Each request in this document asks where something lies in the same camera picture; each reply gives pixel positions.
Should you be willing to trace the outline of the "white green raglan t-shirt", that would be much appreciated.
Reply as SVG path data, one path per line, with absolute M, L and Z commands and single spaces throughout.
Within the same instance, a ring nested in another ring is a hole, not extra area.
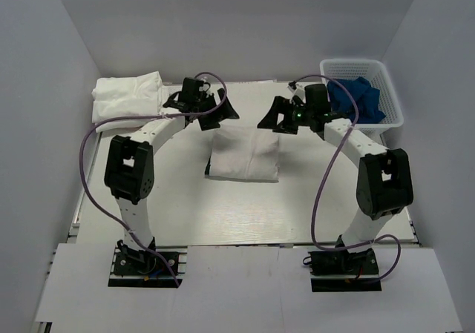
M 279 136 L 268 130 L 221 126 L 214 130 L 205 175 L 241 182 L 277 182 Z

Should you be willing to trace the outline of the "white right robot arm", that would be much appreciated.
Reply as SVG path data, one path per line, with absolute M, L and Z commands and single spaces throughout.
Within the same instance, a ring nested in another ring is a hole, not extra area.
M 335 248 L 336 266 L 353 272 L 362 263 L 361 252 L 371 248 L 384 225 L 413 203 L 409 157 L 401 148 L 390 150 L 374 142 L 356 129 L 347 113 L 334 111 L 325 85 L 302 88 L 292 82 L 289 88 L 292 98 L 276 96 L 258 127 L 286 134 L 308 127 L 357 167 L 358 209 Z

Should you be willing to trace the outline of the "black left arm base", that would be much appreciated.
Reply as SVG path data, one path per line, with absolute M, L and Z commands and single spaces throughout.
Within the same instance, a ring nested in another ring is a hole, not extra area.
M 142 249 L 130 249 L 119 240 L 114 249 L 108 287 L 141 289 L 177 289 L 186 272 L 186 248 L 156 248 L 166 263 Z

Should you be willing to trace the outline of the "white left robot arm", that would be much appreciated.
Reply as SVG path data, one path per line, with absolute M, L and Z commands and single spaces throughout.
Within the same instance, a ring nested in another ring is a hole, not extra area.
M 240 118 L 227 98 L 225 85 L 213 92 L 205 79 L 197 77 L 186 77 L 161 110 L 162 118 L 147 122 L 130 136 L 112 138 L 105 168 L 105 185 L 126 224 L 123 245 L 135 250 L 131 264 L 142 273 L 157 264 L 147 207 L 154 187 L 154 155 L 193 122 L 198 122 L 201 131 L 210 131 L 219 128 L 223 120 Z

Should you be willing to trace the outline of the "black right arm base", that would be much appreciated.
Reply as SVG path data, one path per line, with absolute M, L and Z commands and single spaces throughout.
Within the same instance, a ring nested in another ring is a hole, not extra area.
M 371 247 L 359 252 L 309 251 L 302 263 L 309 267 L 314 293 L 381 291 L 379 267 Z

